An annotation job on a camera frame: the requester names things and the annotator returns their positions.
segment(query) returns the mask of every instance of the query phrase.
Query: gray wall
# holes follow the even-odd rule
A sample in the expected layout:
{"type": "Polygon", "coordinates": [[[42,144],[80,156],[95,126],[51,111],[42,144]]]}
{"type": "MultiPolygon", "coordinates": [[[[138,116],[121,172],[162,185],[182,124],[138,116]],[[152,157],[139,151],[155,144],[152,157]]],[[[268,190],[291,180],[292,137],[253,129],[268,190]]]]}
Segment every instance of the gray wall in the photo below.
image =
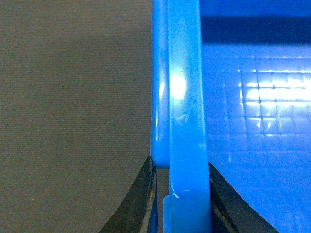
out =
{"type": "Polygon", "coordinates": [[[150,13],[0,2],[0,232],[98,232],[117,209],[149,155],[150,13]]]}

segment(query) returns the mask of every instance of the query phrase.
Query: textured plastic surface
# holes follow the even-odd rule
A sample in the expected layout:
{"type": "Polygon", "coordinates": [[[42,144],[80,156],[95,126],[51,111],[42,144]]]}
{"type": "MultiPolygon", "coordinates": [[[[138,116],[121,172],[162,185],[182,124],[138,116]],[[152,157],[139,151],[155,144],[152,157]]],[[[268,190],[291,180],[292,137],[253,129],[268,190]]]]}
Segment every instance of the textured plastic surface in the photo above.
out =
{"type": "Polygon", "coordinates": [[[201,14],[210,161],[278,231],[311,232],[311,48],[295,44],[310,43],[311,2],[201,1],[201,14]]]}
{"type": "Polygon", "coordinates": [[[210,161],[278,231],[311,232],[311,48],[203,54],[210,161]]]}

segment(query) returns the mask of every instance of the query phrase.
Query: black plastic edge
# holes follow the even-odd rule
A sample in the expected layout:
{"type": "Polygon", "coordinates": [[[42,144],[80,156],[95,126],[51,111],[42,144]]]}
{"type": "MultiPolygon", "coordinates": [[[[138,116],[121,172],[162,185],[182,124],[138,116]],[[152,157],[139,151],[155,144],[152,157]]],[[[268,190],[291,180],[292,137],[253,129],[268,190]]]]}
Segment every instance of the black plastic edge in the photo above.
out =
{"type": "Polygon", "coordinates": [[[209,163],[213,233],[278,233],[209,163]]]}
{"type": "Polygon", "coordinates": [[[156,168],[149,156],[121,205],[99,233],[156,232],[156,168]]]}

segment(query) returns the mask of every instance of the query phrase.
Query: blue plastic edge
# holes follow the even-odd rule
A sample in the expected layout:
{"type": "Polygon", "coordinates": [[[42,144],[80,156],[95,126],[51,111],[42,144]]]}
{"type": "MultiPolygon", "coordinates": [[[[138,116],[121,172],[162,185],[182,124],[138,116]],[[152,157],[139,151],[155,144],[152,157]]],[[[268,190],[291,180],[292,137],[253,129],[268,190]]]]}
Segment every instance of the blue plastic edge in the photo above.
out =
{"type": "Polygon", "coordinates": [[[199,0],[168,1],[172,233],[211,232],[199,0]]]}
{"type": "Polygon", "coordinates": [[[201,0],[201,16],[307,17],[309,0],[201,0]]]}
{"type": "Polygon", "coordinates": [[[169,168],[169,62],[167,1],[154,0],[152,12],[151,157],[157,168],[169,168]]]}

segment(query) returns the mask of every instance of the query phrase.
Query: blue plastic bin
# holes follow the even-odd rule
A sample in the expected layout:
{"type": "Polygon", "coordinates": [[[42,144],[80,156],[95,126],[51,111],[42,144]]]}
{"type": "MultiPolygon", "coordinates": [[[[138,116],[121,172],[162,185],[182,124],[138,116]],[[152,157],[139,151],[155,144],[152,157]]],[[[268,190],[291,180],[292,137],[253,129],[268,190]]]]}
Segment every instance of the blue plastic bin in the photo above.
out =
{"type": "Polygon", "coordinates": [[[210,233],[208,163],[280,233],[311,232],[311,1],[154,0],[151,156],[165,233],[210,233]]]}

